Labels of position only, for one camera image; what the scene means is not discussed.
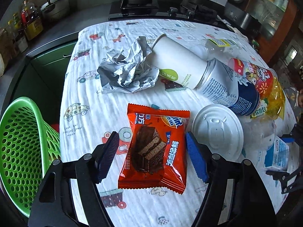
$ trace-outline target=small carton box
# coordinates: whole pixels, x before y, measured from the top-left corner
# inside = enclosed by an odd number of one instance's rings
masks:
[[[289,147],[279,137],[275,136],[272,147],[267,150],[264,167],[270,170],[287,171]]]

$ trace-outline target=glass cabinet door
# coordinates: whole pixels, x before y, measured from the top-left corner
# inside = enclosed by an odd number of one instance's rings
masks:
[[[288,0],[251,0],[246,12],[257,19],[260,33],[270,41],[278,29],[288,5]]]

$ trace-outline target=table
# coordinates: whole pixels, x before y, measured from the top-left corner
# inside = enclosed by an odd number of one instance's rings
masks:
[[[129,143],[131,129],[126,115],[127,104],[134,103],[160,109],[190,110],[187,131],[196,114],[211,102],[194,90],[176,86],[159,78],[153,88],[134,94],[100,93],[101,84],[96,72],[106,52],[111,49],[127,50],[137,36],[146,36],[149,45],[162,33],[189,48],[208,38],[231,39],[240,46],[240,58],[268,68],[261,57],[239,35],[213,26],[168,19],[137,19],[97,24],[83,29],[78,36],[73,57],[69,63],[64,84],[60,110],[60,147],[63,162],[78,160],[83,154],[106,142],[112,131],[119,132],[119,150],[109,174],[97,185],[102,201],[115,226],[191,226],[203,200],[207,185],[200,180],[187,157],[187,186],[182,195],[166,188],[117,189],[117,182]],[[295,124],[289,102],[286,102],[284,120],[275,121],[278,135],[289,133]],[[290,146],[288,172],[299,164],[299,148]],[[246,151],[244,157],[256,166],[273,202],[275,211],[281,207],[286,195],[281,195],[281,186],[265,174],[264,152]],[[232,182],[228,183],[225,204],[220,221],[228,215]],[[72,192],[79,221],[87,223],[82,209],[75,180]]]

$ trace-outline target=chocolate cake image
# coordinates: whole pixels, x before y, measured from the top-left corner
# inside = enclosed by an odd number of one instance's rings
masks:
[[[163,169],[166,142],[162,141],[155,127],[142,126],[136,144],[131,149],[131,160],[139,172],[153,174]]]

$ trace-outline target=gas stove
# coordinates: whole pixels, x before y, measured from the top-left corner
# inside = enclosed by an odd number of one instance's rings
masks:
[[[217,20],[215,10],[188,0],[183,0],[181,4],[158,0],[121,0],[112,3],[109,20],[138,18],[185,20],[229,30],[223,22]]]

